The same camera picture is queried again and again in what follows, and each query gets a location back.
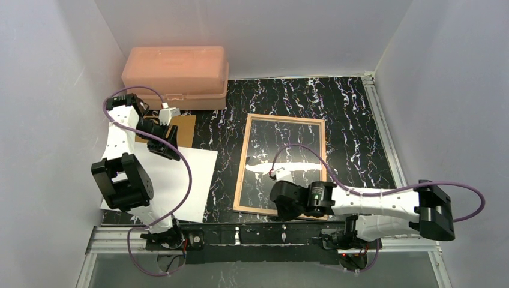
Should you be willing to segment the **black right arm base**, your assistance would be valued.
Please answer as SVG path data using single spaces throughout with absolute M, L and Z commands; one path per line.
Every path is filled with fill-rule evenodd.
M 322 229 L 322 247 L 326 250 L 376 249 L 378 240 L 365 241 L 357 237 L 356 231 L 341 229 Z

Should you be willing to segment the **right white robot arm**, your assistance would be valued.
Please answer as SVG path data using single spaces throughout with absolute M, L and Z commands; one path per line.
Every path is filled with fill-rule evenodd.
M 340 187 L 324 181 L 303 187 L 279 180 L 271 189 L 270 200 L 285 221 L 300 216 L 347 216 L 342 234 L 349 240 L 372 242 L 386 236 L 411 234 L 434 241 L 456 238 L 451 198 L 430 181 L 395 192 Z

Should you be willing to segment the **aluminium right side rail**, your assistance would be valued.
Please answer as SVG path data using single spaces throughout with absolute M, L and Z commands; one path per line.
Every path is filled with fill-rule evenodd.
M 410 204 L 418 202 L 418 196 L 407 187 L 407 181 L 404 176 L 388 125 L 382 111 L 381 102 L 375 87 L 375 78 L 370 75 L 360 77 L 367 102 L 369 104 L 370 114 L 376 124 L 377 135 L 381 141 L 382 149 L 385 154 L 388 167 L 394 185 L 397 188 L 406 190 L 405 195 L 390 194 L 380 197 L 381 212 L 385 217 L 398 217 L 406 220 L 416 220 L 418 216 L 412 212 Z

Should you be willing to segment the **aluminium rail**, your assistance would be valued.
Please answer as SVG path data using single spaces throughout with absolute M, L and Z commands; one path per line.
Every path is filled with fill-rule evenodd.
M 375 87 L 375 78 L 370 75 L 360 77 L 367 102 L 369 104 L 370 114 L 376 124 L 377 135 L 381 141 L 382 149 L 385 154 L 388 167 L 394 185 L 397 188 L 406 190 L 405 195 L 390 194 L 380 197 L 381 212 L 385 217 L 398 217 L 406 220 L 416 220 L 418 216 L 412 212 L 410 204 L 418 202 L 418 196 L 407 187 L 407 181 L 404 176 L 388 125 L 382 111 L 381 102 Z
M 312 228 L 311 222 L 294 224 L 256 223 L 249 227 L 245 223 L 230 223 L 217 227 L 214 223 L 206 226 L 187 225 L 188 230 L 202 230 L 204 245 L 212 247 L 306 247 L 322 244 L 321 228 Z M 167 248 L 155 245 L 151 248 L 141 237 L 144 231 L 135 227 L 127 236 L 128 227 L 98 227 L 92 232 L 86 251 L 88 253 L 126 253 L 131 246 L 133 253 L 166 251 Z M 418 236 L 391 236 L 381 238 L 381 253 L 429 252 L 442 253 L 436 241 Z

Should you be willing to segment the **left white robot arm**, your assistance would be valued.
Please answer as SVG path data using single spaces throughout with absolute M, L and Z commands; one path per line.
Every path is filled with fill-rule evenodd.
M 110 97 L 103 102 L 103 112 L 110 121 L 107 143 L 101 160 L 91 165 L 91 173 L 111 209 L 136 216 L 152 234 L 173 228 L 167 209 L 155 202 L 155 189 L 148 172 L 135 155 L 136 138 L 147 141 L 148 152 L 180 161 L 178 127 L 171 119 L 179 109 L 167 102 L 161 105 L 158 121 L 145 118 L 148 105 L 135 94 Z

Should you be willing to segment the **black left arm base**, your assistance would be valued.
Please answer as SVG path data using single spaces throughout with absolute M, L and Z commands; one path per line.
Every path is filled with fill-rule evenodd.
M 191 229 L 187 226 L 173 226 L 167 232 L 152 234 L 143 233 L 140 237 L 146 240 L 146 250 L 179 250 L 199 251 L 204 243 L 204 232 L 201 229 Z

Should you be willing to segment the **pink plastic storage box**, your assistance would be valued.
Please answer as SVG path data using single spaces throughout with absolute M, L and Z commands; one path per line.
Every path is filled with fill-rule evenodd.
M 161 99 L 181 110 L 223 110 L 229 63 L 221 46 L 135 47 L 121 79 L 129 92 L 161 108 Z

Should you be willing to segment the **white-backed printed photo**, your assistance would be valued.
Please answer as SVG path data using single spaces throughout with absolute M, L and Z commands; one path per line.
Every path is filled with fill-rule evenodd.
M 134 147 L 135 156 L 151 178 L 155 202 L 169 212 L 179 204 L 188 189 L 188 172 L 184 163 L 155 155 L 144 143 L 136 142 Z M 186 147 L 178 150 L 190 165 L 192 188 L 175 216 L 179 220 L 202 223 L 218 152 Z

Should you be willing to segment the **aluminium front rail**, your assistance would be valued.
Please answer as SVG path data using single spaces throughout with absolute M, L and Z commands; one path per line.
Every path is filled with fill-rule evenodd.
M 245 223 L 230 223 L 217 227 L 214 223 L 206 226 L 187 225 L 188 230 L 202 230 L 204 245 L 212 247 L 306 247 L 322 244 L 321 228 L 312 228 L 311 222 L 294 224 L 256 223 L 249 227 Z M 127 236 L 128 227 L 98 227 L 92 232 L 86 251 L 88 253 L 126 253 L 131 246 L 133 253 L 166 251 L 167 248 L 155 245 L 151 248 L 141 237 L 144 231 L 135 227 Z M 429 252 L 442 253 L 436 241 L 418 236 L 391 236 L 381 238 L 381 253 Z

